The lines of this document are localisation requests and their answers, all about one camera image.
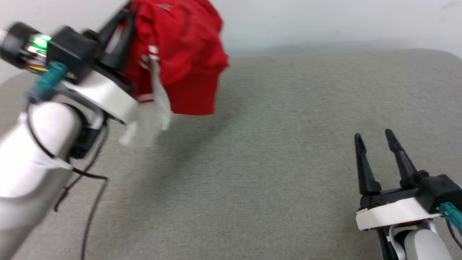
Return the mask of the white paper label tag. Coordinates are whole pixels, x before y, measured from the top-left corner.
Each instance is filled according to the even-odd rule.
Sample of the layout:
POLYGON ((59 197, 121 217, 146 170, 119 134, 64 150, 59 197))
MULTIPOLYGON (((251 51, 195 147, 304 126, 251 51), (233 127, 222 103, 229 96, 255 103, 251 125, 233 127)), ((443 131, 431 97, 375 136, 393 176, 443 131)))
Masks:
POLYGON ((44 168, 44 169, 66 169, 69 171, 73 170, 73 166, 66 161, 63 161, 60 158, 40 158, 33 160, 33 164, 37 167, 44 168))

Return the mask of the red Bulls 23 jersey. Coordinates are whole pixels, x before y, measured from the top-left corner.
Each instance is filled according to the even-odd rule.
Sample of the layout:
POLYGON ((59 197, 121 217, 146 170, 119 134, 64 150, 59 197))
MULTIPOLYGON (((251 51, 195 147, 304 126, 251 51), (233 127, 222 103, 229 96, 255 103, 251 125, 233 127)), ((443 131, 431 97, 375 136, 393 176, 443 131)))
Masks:
POLYGON ((222 19, 209 0, 134 0, 136 33, 124 69, 135 84, 135 120, 120 142, 152 145, 174 114, 214 114, 219 78, 229 66, 222 19))

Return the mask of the black cylindrical left gripper motor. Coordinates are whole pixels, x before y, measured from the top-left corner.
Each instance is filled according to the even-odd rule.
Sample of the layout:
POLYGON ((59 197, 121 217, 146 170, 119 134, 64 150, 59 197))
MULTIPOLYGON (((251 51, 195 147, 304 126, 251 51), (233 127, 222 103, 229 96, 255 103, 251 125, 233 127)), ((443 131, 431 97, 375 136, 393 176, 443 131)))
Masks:
POLYGON ((47 69, 47 46, 51 37, 15 22, 0 35, 0 59, 17 69, 41 74, 47 69))

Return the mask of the grey fabric sofa cushion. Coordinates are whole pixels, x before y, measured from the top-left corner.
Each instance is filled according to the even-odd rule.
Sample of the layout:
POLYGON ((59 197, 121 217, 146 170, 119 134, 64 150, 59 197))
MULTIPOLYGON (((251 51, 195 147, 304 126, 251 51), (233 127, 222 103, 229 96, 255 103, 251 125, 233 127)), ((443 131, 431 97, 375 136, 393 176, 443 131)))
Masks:
POLYGON ((86 260, 382 260, 358 230, 354 134, 399 187, 385 129, 418 169, 462 185, 462 58, 443 51, 233 57, 212 116, 152 147, 110 135, 86 260))

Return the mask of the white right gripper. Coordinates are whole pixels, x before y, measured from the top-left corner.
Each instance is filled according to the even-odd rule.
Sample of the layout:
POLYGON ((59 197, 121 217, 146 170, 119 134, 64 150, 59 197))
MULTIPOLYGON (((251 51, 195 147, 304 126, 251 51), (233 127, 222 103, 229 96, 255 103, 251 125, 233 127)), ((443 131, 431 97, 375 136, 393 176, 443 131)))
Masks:
POLYGON ((391 129, 385 130, 388 147, 395 156, 400 173, 401 188, 382 191, 375 180, 367 159, 367 149, 360 133, 354 136, 360 208, 356 212, 357 227, 361 231, 407 224, 440 217, 429 213, 415 198, 419 183, 429 177, 425 170, 417 170, 391 129))

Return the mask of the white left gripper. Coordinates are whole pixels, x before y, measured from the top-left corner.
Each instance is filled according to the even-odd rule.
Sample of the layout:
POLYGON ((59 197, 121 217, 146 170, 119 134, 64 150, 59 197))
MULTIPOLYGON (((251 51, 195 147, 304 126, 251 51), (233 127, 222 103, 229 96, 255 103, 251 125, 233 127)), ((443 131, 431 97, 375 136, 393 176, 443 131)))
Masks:
POLYGON ((123 71, 135 34, 136 12, 127 2, 99 31, 90 31, 90 39, 99 49, 106 49, 113 34, 119 36, 108 54, 108 65, 98 61, 94 69, 79 84, 64 81, 64 86, 84 100, 109 114, 113 119, 128 125, 138 120, 138 102, 133 98, 135 84, 116 71, 123 71))

